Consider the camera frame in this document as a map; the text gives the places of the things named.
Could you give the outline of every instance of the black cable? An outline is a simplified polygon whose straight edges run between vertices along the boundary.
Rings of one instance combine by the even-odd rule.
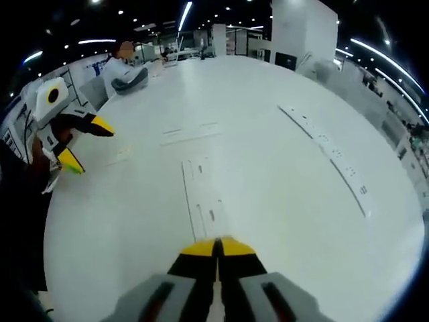
[[[29,164],[29,158],[28,158],[28,149],[27,149],[27,129],[28,129],[28,120],[31,114],[32,112],[28,111],[27,119],[25,119],[25,125],[24,125],[24,148],[25,148],[25,157],[27,158],[28,164]]]

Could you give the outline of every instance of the ceiling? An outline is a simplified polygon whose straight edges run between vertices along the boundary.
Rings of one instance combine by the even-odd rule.
[[[3,48],[7,50],[7,63],[3,66],[1,83],[2,105],[10,101],[9,93],[62,66],[63,62],[80,59],[81,55],[93,55],[96,51],[109,50],[111,44],[78,45],[80,40],[113,38],[147,41],[151,33],[163,35],[174,29],[166,29],[166,21],[176,21],[178,27],[187,1],[167,0],[92,0],[65,1],[8,1],[3,6],[1,27]],[[226,23],[252,27],[264,25],[268,36],[271,30],[272,14],[270,0],[194,0],[184,30],[207,28],[212,23]],[[416,40],[420,30],[425,28],[425,1],[409,0],[407,5],[389,0],[322,0],[338,13],[339,48],[348,46],[350,51],[362,57],[361,64],[369,69],[379,63],[371,62],[368,51],[350,43],[350,38],[371,44],[399,62],[419,83],[429,89],[429,70],[422,45]],[[392,41],[390,49],[384,44],[379,21],[385,26]],[[70,25],[74,20],[80,21]],[[136,32],[134,29],[145,24],[156,24],[151,31]],[[29,55],[43,50],[44,54],[22,68],[21,63]]]

